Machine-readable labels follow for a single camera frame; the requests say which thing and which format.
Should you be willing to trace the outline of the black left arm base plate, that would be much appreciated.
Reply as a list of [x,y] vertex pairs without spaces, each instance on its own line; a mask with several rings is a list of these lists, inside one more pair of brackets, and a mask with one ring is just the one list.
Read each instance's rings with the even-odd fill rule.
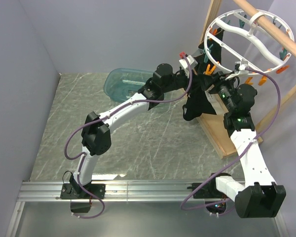
[[[88,192],[99,197],[104,198],[105,195],[105,184],[89,184],[84,187]],[[61,188],[60,199],[89,199],[92,198],[90,194],[87,194],[78,185],[77,187],[72,186],[70,183],[64,183]]]

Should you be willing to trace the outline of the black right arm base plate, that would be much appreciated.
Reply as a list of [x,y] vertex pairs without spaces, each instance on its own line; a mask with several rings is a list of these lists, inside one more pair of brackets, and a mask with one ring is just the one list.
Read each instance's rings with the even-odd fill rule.
[[[192,183],[186,189],[191,190],[192,192],[198,188],[202,183]],[[198,190],[194,195],[194,199],[204,199],[204,198],[213,198],[214,195],[211,193],[210,185],[205,184],[200,190]]]

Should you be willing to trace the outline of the black underwear beige waistband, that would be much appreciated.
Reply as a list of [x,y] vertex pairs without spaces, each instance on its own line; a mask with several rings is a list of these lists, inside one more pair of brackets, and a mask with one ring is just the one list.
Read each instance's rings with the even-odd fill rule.
[[201,84],[205,80],[214,80],[218,76],[222,75],[221,72],[210,75],[199,75],[193,74],[191,87],[187,93],[188,98],[186,103],[183,105],[183,119],[191,121],[194,118],[201,116],[202,114],[217,115],[217,112],[213,108],[212,104],[208,101],[205,95],[205,91],[202,90]]

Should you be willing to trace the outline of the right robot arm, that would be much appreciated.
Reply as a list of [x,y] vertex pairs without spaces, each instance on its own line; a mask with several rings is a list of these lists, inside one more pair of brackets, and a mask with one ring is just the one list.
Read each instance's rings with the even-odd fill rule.
[[250,114],[258,92],[249,84],[234,86],[238,79],[221,72],[204,75],[201,88],[217,94],[228,110],[223,124],[240,157],[245,183],[242,185],[229,174],[220,173],[206,187],[215,198],[221,195],[231,199],[241,218],[273,218],[286,197],[286,190],[276,184],[259,148],[259,135]]

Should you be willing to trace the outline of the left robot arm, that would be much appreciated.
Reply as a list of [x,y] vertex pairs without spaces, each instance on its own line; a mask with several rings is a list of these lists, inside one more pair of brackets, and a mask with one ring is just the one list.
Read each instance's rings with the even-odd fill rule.
[[[180,68],[174,73],[171,65],[160,64],[144,85],[135,90],[126,101],[99,115],[89,113],[84,125],[75,130],[65,143],[65,158],[79,159],[79,163],[75,172],[71,173],[69,183],[64,184],[63,190],[75,199],[102,199],[104,188],[92,184],[92,173],[99,157],[111,148],[112,133],[136,115],[159,104],[170,103],[170,100],[165,100],[166,93],[184,89],[184,94],[188,94],[194,82],[193,66]],[[68,154],[69,142],[78,132],[81,133],[82,151],[71,157]]]

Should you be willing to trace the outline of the white round clip hanger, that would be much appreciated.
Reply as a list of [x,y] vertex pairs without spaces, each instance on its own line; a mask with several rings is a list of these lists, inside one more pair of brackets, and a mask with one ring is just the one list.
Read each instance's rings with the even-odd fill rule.
[[[274,66],[270,69],[267,69],[264,71],[265,74],[269,74],[274,71],[278,71],[282,69],[289,58],[291,57],[291,54],[286,50],[282,49],[280,52],[280,56],[275,56],[272,54],[265,44],[257,38],[254,33],[260,32],[265,34],[266,36],[271,36],[270,33],[268,33],[266,30],[264,30],[259,24],[257,24],[256,20],[261,17],[265,16],[272,20],[273,24],[279,24],[278,29],[283,29],[286,36],[289,37],[292,41],[295,40],[294,34],[289,27],[289,25],[280,17],[277,15],[270,13],[268,11],[259,10],[257,14],[255,14],[251,19],[247,19],[244,15],[242,15],[244,11],[243,10],[233,10],[229,11],[221,16],[216,17],[212,23],[210,23],[209,27],[207,28],[204,36],[204,48],[207,49],[207,39],[211,38],[214,41],[216,41],[222,48],[226,49],[229,53],[231,53],[233,56],[235,56],[237,59],[241,60],[247,60],[244,56],[236,52],[234,49],[232,49],[230,46],[228,46],[226,43],[224,43],[221,39],[218,38],[218,33],[213,30],[213,26],[216,25],[219,28],[221,28],[224,32],[230,32],[239,36],[242,36],[246,40],[248,40],[252,45],[254,45],[258,51],[262,54],[262,56],[272,63]],[[239,26],[232,26],[229,23],[225,22],[225,18],[228,16],[234,16],[240,20]],[[211,57],[211,55],[208,55],[209,59],[211,60],[216,67],[222,69],[226,72],[231,72],[230,69],[222,66],[219,62],[214,61],[214,59]],[[258,68],[256,65],[254,65],[251,61],[247,60],[249,62],[249,67],[259,71],[260,68]]]

